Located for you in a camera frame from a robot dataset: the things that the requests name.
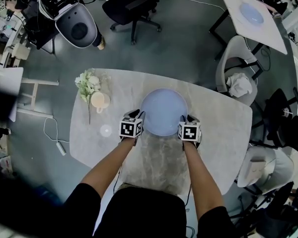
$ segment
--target light blue bowl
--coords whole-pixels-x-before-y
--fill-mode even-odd
[[[171,89],[156,89],[143,100],[141,111],[146,112],[144,128],[158,136],[170,136],[178,131],[180,117],[187,117],[184,98]]]
[[[260,12],[249,3],[242,3],[239,7],[243,16],[253,25],[260,26],[264,23],[264,18]]]

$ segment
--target floor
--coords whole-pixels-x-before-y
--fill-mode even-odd
[[[223,0],[198,1],[225,8]],[[58,121],[59,139],[69,139],[72,109],[77,93],[75,77],[91,67],[147,72],[215,89],[217,62],[214,57],[221,46],[209,33],[209,28],[222,14],[220,8],[187,0],[160,0],[157,13],[151,19],[161,24],[162,32],[158,33],[154,27],[139,23],[136,29],[137,44],[131,46],[131,26],[117,27],[116,32],[112,32],[109,29],[112,21],[102,10],[103,3],[97,0],[87,5],[87,8],[105,37],[104,50],[100,51],[93,46],[76,49],[58,35],[56,57],[33,48],[24,64],[25,77],[60,82],[59,86],[39,86],[36,109],[54,115]],[[230,18],[223,22],[218,32],[226,41],[235,35]],[[248,43],[250,47],[255,46],[251,41]],[[257,101],[260,105],[278,88],[282,88],[288,98],[292,97],[292,88],[297,85],[296,72],[289,43],[286,46],[289,52],[287,56],[271,50],[271,69],[264,72],[258,80]],[[267,69],[268,59],[260,52],[256,56]],[[31,91],[29,86],[22,88],[25,92]],[[258,119],[257,114],[254,109],[254,122]],[[67,154],[60,154],[55,142],[50,141],[43,133],[44,120],[45,118],[18,113],[16,122],[10,124],[13,134],[9,139],[8,149],[14,169],[22,177],[34,186],[44,184],[61,200],[66,200],[90,168],[71,157],[67,143],[62,143]],[[56,136],[53,121],[47,121],[46,132],[52,137]],[[238,213],[240,210],[237,197],[242,192],[245,190],[233,184],[224,196],[230,213]],[[102,210],[111,196],[112,187],[104,196]],[[243,198],[245,202],[249,201],[249,194],[245,193]],[[192,197],[188,208],[190,211],[187,213],[187,223],[197,230]]]

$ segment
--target wrist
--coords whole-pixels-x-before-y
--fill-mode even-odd
[[[119,144],[131,145],[131,147],[132,147],[135,144],[135,140],[136,140],[136,138],[126,137]]]

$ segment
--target beige mug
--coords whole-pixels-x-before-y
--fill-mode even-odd
[[[101,92],[95,92],[90,98],[91,104],[96,107],[96,111],[100,114],[110,104],[110,98],[107,94]]]

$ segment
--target white table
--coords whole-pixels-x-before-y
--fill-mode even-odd
[[[118,126],[122,115],[140,108],[151,91],[169,88],[180,93],[187,102],[188,112],[201,121],[202,143],[199,153],[208,170],[225,194],[234,182],[247,151],[252,124],[250,107],[225,95],[180,80],[141,72],[97,69],[96,76],[110,77],[111,103],[101,114],[91,107],[88,123],[87,104],[76,96],[70,131],[71,155],[94,167],[119,143]],[[109,125],[112,134],[100,133]],[[126,158],[120,179],[140,187],[187,194],[190,178],[182,142],[177,135],[158,137],[146,130]]]
[[[259,42],[259,45],[253,50],[253,54],[257,53],[263,45],[269,46],[283,54],[287,54],[286,46],[283,38],[266,6],[257,0],[224,0],[227,10],[210,28],[212,33],[223,45],[226,42],[215,32],[215,29],[230,14],[236,33],[240,36]],[[240,5],[245,2],[256,8],[264,18],[261,26],[252,25],[240,12]]]
[[[11,54],[11,52],[9,51],[9,47],[14,44],[14,41],[18,37],[19,32],[20,32],[20,30],[22,28],[22,25],[23,25],[22,22],[21,22],[21,20],[18,19],[17,17],[13,17],[12,16],[11,20],[17,20],[16,26],[14,27],[14,29],[16,31],[13,31],[12,32],[12,34],[11,34],[8,42],[6,43],[6,46],[5,46],[5,49],[4,49],[4,53],[2,54],[2,58],[1,58],[1,61],[0,61],[0,63],[1,63],[0,64],[0,69],[6,68],[6,64],[7,64],[8,60],[9,60],[9,57],[10,57],[10,54]]]
[[[0,91],[7,94],[18,96],[22,81],[23,68],[14,67],[9,69],[0,69]],[[15,121],[16,118],[16,102],[10,112],[9,118]]]

